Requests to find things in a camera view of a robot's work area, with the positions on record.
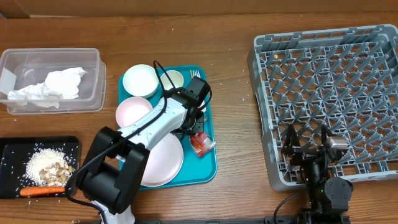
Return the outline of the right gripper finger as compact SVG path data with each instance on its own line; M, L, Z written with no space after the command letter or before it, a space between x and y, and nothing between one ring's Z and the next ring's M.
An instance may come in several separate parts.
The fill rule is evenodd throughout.
M293 124L287 128L287 135L282 147L282 152L299 152L300 142Z
M330 131L330 129L328 128L328 126L326 126L325 124L321 125L321 143L322 146L324 146L326 144L326 140L329 137L332 137L333 133Z

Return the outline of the red snack wrapper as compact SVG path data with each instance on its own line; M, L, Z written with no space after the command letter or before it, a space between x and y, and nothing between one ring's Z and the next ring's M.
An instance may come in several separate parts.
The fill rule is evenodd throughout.
M203 157L216 145L207 133L196 133L189 137L189 141L194 153L199 157Z

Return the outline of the pink bowl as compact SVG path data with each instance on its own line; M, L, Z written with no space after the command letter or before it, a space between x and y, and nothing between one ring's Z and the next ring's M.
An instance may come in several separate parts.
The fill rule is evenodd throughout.
M133 96L125 99L116 109L116 122L120 128L125 128L153 110L148 100Z

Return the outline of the large pink plate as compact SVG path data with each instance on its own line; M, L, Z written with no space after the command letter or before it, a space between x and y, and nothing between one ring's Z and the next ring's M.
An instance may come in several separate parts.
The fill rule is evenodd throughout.
M159 187L169 183L183 164L183 147L173 134L164 137L150 152L141 185Z

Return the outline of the white napkin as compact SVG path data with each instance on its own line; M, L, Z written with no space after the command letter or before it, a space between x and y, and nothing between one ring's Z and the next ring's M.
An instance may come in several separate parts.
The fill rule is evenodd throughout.
M8 100L23 100L19 104L24 106L27 100L40 100L35 103L39 107L59 108L59 100L73 100L78 98L78 86L87 71L81 67L68 68L62 71L50 72L43 83L29 85L20 90L12 90L7 94Z

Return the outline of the nuts and rice pile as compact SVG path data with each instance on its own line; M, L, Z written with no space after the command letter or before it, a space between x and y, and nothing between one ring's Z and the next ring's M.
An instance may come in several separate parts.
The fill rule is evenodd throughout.
M60 148L39 148L26 163L23 178L33 186L64 187L75 171L75 162Z

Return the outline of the orange carrot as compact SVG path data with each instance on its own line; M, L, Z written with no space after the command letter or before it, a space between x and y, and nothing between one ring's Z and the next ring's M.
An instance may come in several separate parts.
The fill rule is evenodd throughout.
M21 197L36 197L47 194L59 194L65 191L64 187L25 187L19 192Z

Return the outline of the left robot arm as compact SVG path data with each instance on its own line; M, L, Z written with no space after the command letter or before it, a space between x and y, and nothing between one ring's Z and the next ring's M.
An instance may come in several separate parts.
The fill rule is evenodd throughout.
M158 105L135 123L115 131L107 126L95 136L82 166L71 176L102 223L134 223L130 205L135 199L150 151L171 133L192 133L201 117L201 105L211 94L202 78L187 87L163 91Z

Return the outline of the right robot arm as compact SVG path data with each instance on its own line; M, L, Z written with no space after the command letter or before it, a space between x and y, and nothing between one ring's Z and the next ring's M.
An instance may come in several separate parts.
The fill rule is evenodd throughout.
M321 144L316 149L302 147L294 126L289 125L282 153L292 157L291 165L299 166L305 188L277 206L273 222L279 223L277 212L281 206L306 192L310 207L301 209L294 217L285 217L288 223L349 223L349 217L343 214L349 209L353 185L341 177L331 177L328 171L328 164L340 160L347 152L346 139L333 134L325 125L321 125Z

